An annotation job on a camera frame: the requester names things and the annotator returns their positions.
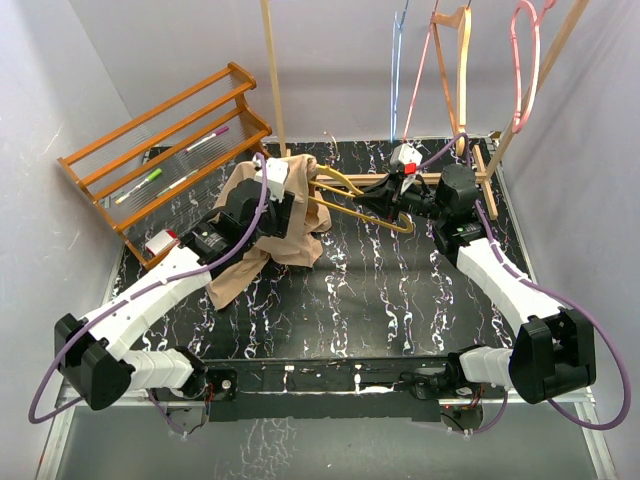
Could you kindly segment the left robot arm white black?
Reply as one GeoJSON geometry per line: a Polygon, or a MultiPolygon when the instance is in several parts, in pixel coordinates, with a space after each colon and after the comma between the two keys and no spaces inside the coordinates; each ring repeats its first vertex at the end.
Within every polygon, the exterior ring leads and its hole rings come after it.
{"type": "Polygon", "coordinates": [[[207,368],[187,348],[144,352],[133,345],[170,309],[237,264],[258,239],[284,237],[294,200],[284,188],[240,181],[223,206],[130,288],[82,318],[66,314],[56,322],[57,370],[93,410],[129,390],[167,388],[186,399],[200,396],[207,368]]]}

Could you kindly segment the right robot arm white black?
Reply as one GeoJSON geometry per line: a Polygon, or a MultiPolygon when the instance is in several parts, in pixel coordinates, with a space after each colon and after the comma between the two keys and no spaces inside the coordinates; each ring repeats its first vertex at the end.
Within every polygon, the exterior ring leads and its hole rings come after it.
{"type": "Polygon", "coordinates": [[[417,180],[410,164],[356,195],[356,204],[388,221],[404,214],[433,221],[438,251],[497,307],[516,335],[512,348],[469,347],[451,355],[447,388],[466,397],[481,383],[515,389],[530,404],[592,385],[594,328],[586,317],[535,290],[501,252],[479,218],[474,171],[446,166],[436,186],[417,180]]]}

